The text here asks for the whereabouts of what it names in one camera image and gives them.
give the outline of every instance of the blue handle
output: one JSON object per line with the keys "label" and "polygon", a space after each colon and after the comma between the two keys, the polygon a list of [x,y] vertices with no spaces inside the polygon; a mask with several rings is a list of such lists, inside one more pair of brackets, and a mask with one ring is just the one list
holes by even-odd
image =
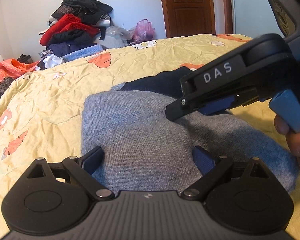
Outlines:
{"label": "blue handle", "polygon": [[300,133],[300,103],[291,90],[285,90],[274,96],[269,107],[296,133]]}

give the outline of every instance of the screw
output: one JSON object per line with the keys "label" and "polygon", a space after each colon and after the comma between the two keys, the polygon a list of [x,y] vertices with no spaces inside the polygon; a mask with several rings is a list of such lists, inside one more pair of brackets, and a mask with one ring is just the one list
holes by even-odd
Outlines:
{"label": "screw", "polygon": [[112,194],[112,191],[109,190],[109,189],[106,189],[106,188],[104,188],[104,189],[99,189],[99,190],[96,192],[96,195],[97,195],[98,197],[110,197],[111,194]]}
{"label": "screw", "polygon": [[196,197],[197,195],[199,195],[199,193],[200,191],[195,188],[188,188],[183,192],[183,194],[187,197]]}

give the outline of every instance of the wooden door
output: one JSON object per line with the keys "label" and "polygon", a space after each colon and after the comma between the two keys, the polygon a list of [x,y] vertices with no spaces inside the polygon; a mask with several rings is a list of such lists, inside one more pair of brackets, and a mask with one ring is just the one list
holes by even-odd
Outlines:
{"label": "wooden door", "polygon": [[213,0],[162,0],[167,38],[215,33]]}

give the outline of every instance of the yellow bedspread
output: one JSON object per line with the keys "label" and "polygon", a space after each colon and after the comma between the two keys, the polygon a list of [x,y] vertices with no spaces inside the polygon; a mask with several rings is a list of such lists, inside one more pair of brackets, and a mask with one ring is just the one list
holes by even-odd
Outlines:
{"label": "yellow bedspread", "polygon": [[[8,232],[2,199],[29,164],[37,157],[61,162],[80,155],[81,112],[88,95],[181,65],[196,69],[248,40],[241,35],[196,35],[152,41],[109,49],[14,81],[0,99],[0,238]],[[286,147],[266,103],[233,112]],[[300,240],[300,178],[292,197],[295,212],[287,230]]]}

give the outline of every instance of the black clothing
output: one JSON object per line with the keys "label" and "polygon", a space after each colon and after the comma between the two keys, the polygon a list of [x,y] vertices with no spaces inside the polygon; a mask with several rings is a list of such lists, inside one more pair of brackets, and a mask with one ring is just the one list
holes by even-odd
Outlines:
{"label": "black clothing", "polygon": [[31,64],[33,63],[33,60],[31,58],[30,55],[23,55],[21,54],[21,56],[17,59],[17,61],[21,62],[21,63],[25,63],[25,64]]}
{"label": "black clothing", "polygon": [[45,70],[45,69],[47,69],[47,68],[46,68],[46,64],[43,62],[43,60],[41,60],[41,61],[37,64],[37,67],[40,68],[39,70]]}
{"label": "black clothing", "polygon": [[55,33],[48,42],[48,46],[51,44],[68,41],[73,41],[74,44],[92,44],[93,38],[84,30],[71,30],[61,33]]}
{"label": "black clothing", "polygon": [[73,9],[71,13],[79,17],[81,22],[87,25],[95,25],[104,14],[113,10],[111,6],[96,0],[63,0],[60,8],[51,16],[55,19],[60,19],[67,7],[71,7]]}
{"label": "black clothing", "polygon": [[106,27],[98,27],[100,32],[101,32],[101,36],[100,36],[100,41],[104,41],[105,37],[106,37]]}

